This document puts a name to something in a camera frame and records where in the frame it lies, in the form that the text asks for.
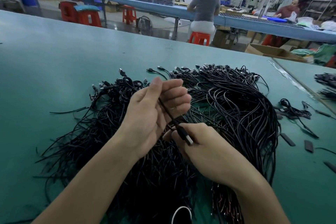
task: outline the pile of black cables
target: pile of black cables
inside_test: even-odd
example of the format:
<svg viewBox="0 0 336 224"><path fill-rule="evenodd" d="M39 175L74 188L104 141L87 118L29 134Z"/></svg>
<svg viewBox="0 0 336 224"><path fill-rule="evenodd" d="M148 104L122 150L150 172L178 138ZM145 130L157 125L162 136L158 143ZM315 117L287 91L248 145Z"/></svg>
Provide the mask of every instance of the pile of black cables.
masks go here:
<svg viewBox="0 0 336 224"><path fill-rule="evenodd" d="M198 69L175 68L169 78L181 78L192 96L191 108L177 120L206 123L243 154L272 183L275 172L275 149L279 123L275 110L259 92L258 74L245 67L204 65ZM115 83L103 81L93 86L95 94L84 116L70 133L53 141L42 154L47 183L61 180L66 186L77 172L115 134L125 116L131 96L147 86L147 81L132 81L121 70L122 79ZM132 223L169 223L180 206L193 209L198 175L184 161L174 142L158 140L149 153L139 160L126 177L112 201L106 218L109 223L128 216ZM243 223L234 192L226 186L213 184L214 213L228 223Z"/></svg>
<svg viewBox="0 0 336 224"><path fill-rule="evenodd" d="M319 93L324 95L324 99L336 101L336 74L316 74L314 76L315 80L327 88L320 90Z"/></svg>

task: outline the seated woman in gray shirt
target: seated woman in gray shirt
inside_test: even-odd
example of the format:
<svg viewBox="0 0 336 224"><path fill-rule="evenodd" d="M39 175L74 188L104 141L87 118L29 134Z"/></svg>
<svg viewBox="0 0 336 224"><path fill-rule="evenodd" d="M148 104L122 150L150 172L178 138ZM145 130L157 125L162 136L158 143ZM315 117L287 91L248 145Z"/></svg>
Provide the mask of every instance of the seated woman in gray shirt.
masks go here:
<svg viewBox="0 0 336 224"><path fill-rule="evenodd" d="M220 8L220 0L192 0L188 5L187 11L196 12L196 15L189 28L188 40L192 32L200 32L210 34L211 43L215 35L213 17L219 14Z"/></svg>

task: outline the maroon shirt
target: maroon shirt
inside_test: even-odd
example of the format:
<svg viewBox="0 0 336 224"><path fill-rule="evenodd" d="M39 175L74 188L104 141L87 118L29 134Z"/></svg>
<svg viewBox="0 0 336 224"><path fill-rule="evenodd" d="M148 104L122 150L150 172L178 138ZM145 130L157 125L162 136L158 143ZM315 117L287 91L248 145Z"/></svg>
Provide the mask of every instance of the maroon shirt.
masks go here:
<svg viewBox="0 0 336 224"><path fill-rule="evenodd" d="M297 15L299 15L300 8L297 6L293 6L293 5L287 5L287 6L281 7L280 10L275 13L275 15L281 14L280 18L284 19L284 18L291 17L292 12L295 12Z"/></svg>

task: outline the green tabletop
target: green tabletop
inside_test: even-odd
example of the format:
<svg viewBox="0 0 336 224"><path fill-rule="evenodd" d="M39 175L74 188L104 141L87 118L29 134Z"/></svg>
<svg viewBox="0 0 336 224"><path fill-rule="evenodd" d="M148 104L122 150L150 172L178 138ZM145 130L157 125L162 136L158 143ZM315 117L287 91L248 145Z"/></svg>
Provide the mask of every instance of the green tabletop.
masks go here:
<svg viewBox="0 0 336 224"><path fill-rule="evenodd" d="M204 63L246 65L266 80L274 105L287 98L301 108L303 100L328 112L280 75L269 58L258 55L4 11L0 42L0 223L32 218L46 205L44 180L32 178L43 167L34 164L39 159L35 147L45 149L50 138L69 132L75 124L72 114L49 112L88 106L91 84L114 81L120 77L119 68L133 80L150 81L155 75L146 69L158 65L167 70ZM336 121L313 113L304 122L320 139L281 120L283 132L296 147L279 138L273 188L292 223L334 223L336 174L323 161L336 163L336 156L319 150L310 154L303 141L335 151ZM52 185L51 191L56 197L61 187ZM210 193L199 196L194 223L216 223L210 221Z"/></svg>
<svg viewBox="0 0 336 224"><path fill-rule="evenodd" d="M317 93L326 88L325 85L318 83L314 79L315 74L336 73L336 69L317 65L307 65L300 62L289 60L275 59L291 76L296 78L301 84L307 86L313 92ZM324 100L325 103L336 113L336 102Z"/></svg>

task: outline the bottle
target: bottle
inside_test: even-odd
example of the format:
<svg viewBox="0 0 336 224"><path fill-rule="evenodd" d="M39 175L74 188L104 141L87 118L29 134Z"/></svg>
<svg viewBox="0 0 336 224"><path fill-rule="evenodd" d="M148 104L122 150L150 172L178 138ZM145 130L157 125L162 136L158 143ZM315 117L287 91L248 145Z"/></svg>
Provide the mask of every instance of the bottle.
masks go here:
<svg viewBox="0 0 336 224"><path fill-rule="evenodd" d="M263 5L262 9L260 10L258 18L261 18L263 16L265 9L266 9L266 5Z"/></svg>

